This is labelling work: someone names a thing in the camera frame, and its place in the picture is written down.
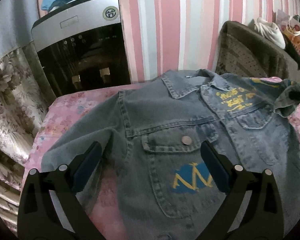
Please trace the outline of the colourful patterned bag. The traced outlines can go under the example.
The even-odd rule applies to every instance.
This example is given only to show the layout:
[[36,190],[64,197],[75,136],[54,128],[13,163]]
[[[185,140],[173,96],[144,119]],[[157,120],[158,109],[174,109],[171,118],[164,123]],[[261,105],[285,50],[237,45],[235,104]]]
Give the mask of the colourful patterned bag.
[[292,42],[297,53],[300,55],[300,22],[283,12],[278,10],[276,13],[277,26]]

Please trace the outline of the floral beige curtain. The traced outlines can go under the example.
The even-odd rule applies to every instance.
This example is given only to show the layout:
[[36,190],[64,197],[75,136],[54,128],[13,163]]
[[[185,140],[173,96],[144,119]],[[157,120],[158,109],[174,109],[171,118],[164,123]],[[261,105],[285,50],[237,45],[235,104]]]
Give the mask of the floral beige curtain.
[[38,85],[42,73],[32,43],[0,59],[0,218],[13,233],[24,166],[48,108]]

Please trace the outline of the white cloth bundle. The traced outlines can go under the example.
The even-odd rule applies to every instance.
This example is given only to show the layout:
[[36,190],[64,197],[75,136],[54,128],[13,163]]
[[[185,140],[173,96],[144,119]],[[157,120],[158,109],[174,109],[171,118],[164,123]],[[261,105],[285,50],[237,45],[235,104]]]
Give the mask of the white cloth bundle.
[[253,31],[266,38],[268,41],[273,42],[279,48],[285,50],[286,42],[281,30],[274,22],[268,22],[265,19],[259,17],[256,20],[252,20],[249,23],[249,27]]

